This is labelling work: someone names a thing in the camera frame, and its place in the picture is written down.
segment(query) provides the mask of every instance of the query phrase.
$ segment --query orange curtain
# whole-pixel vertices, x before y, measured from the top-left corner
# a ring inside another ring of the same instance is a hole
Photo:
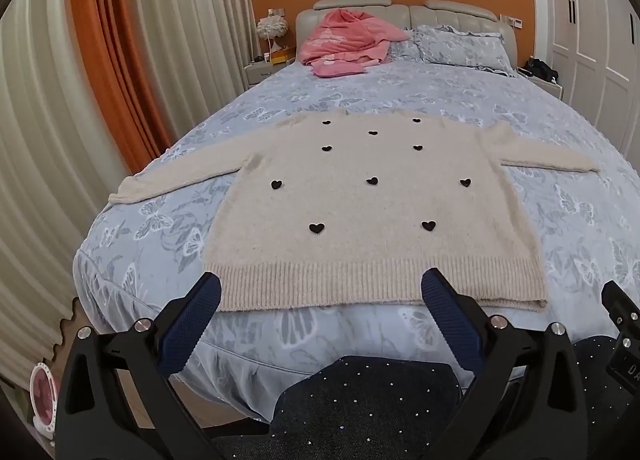
[[[70,0],[82,61],[106,124],[131,172],[172,145],[146,79],[128,0]]]

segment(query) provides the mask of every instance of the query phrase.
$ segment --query silver bolt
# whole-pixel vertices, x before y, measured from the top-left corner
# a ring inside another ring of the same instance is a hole
[[[505,319],[501,315],[494,315],[491,318],[491,326],[497,328],[498,330],[504,330],[505,328],[507,328],[508,324],[509,322],[507,321],[507,319]]]
[[[133,325],[133,328],[136,329],[136,332],[146,332],[151,328],[151,321],[149,319],[139,319],[136,321],[136,324]]]
[[[556,335],[564,335],[566,332],[566,328],[562,323],[553,323],[551,325],[551,331]]]
[[[86,339],[89,335],[91,335],[91,327],[89,326],[83,326],[78,330],[78,337],[80,339]]]

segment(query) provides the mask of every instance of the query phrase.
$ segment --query sweater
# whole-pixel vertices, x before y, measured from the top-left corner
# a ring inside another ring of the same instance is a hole
[[[223,311],[419,303],[433,266],[484,305],[539,310],[540,243],[501,165],[598,170],[504,121],[313,112],[127,177],[110,202],[238,171],[201,254]]]

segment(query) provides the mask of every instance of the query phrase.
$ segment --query headboard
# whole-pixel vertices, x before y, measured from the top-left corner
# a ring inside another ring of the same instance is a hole
[[[428,0],[424,6],[392,4],[391,0],[318,1],[312,10],[304,10],[296,17],[297,46],[302,45],[322,17],[334,8],[364,10],[399,28],[446,24],[463,32],[500,32],[511,66],[516,68],[518,65],[518,45],[511,26],[499,21],[493,12],[485,8],[453,1]]]

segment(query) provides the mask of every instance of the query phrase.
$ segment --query pink pillow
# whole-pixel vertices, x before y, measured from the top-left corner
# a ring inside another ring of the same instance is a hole
[[[343,75],[365,74],[367,71],[357,62],[348,61],[316,61],[312,64],[311,73],[318,77],[342,77]]]

